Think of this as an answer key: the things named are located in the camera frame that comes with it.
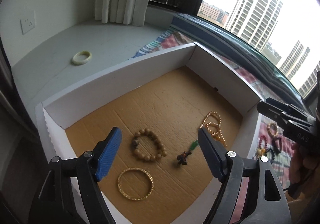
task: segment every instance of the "brown cardboard bottom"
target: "brown cardboard bottom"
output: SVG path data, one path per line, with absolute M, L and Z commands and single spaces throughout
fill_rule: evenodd
M 122 144 L 99 187 L 133 224 L 167 224 L 181 215 L 212 179 L 199 147 L 188 156 L 186 166 L 178 166 L 176 159 L 197 139 L 198 128 L 210 111 L 220 114 L 222 132 L 231 147 L 241 125 L 241 114 L 193 71 L 182 67 L 102 106 L 67 128 L 66 133 L 79 156 L 104 140 L 112 127 L 121 128 Z M 133 156 L 131 141 L 141 128 L 148 128 L 161 138 L 168 156 L 158 162 L 144 162 Z M 147 137 L 140 138 L 139 149 L 146 155 L 156 152 Z M 126 168 L 142 168 L 153 177 L 154 191 L 147 199 L 131 201 L 120 194 L 117 178 Z M 126 173 L 121 185 L 132 197 L 142 197 L 149 189 L 148 179 L 139 172 Z

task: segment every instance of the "brown bead bracelet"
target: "brown bead bracelet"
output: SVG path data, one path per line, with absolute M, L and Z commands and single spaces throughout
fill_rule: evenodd
M 147 136 L 149 137 L 157 146 L 158 150 L 157 150 L 157 154 L 154 156 L 149 156 L 149 155 L 145 155 L 143 154 L 139 149 L 139 137 L 141 136 Z M 167 151 L 164 147 L 164 144 L 161 142 L 161 139 L 159 139 L 159 137 L 153 133 L 152 130 L 149 129 L 140 129 L 139 132 L 136 132 L 134 134 L 133 140 L 132 140 L 132 145 L 133 145 L 133 154 L 135 156 L 137 156 L 139 159 L 145 160 L 145 161 L 155 161 L 155 160 L 160 160 L 163 156 L 166 157 L 167 156 Z

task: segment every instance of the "blue gripper pad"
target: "blue gripper pad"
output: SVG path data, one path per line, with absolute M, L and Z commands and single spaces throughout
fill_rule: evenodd
M 96 147 L 93 149 L 95 156 L 99 157 L 97 159 L 97 171 L 95 173 L 96 181 L 99 182 L 108 175 L 121 141 L 121 129 L 113 127 L 107 138 L 104 141 L 98 142 Z

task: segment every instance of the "green pendant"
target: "green pendant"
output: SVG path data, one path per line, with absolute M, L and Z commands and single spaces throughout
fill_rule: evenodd
M 193 149 L 195 149 L 198 145 L 199 145 L 198 140 L 195 140 L 195 141 L 192 142 L 192 144 L 191 144 L 191 146 L 190 146 L 189 149 L 190 149 L 190 150 L 193 150 Z

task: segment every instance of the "metal rivet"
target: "metal rivet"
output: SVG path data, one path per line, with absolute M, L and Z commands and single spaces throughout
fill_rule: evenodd
M 266 156 L 261 156 L 260 159 L 262 162 L 268 162 L 268 158 Z
M 86 151 L 86 152 L 83 153 L 83 155 L 85 157 L 90 157 L 90 156 L 92 156 L 92 151 Z
M 228 151 L 227 155 L 230 157 L 235 157 L 237 154 L 234 151 Z
M 53 158 L 51 159 L 51 162 L 56 163 L 56 162 L 58 162 L 59 160 L 60 160 L 60 157 L 55 156 L 55 157 L 53 157 Z

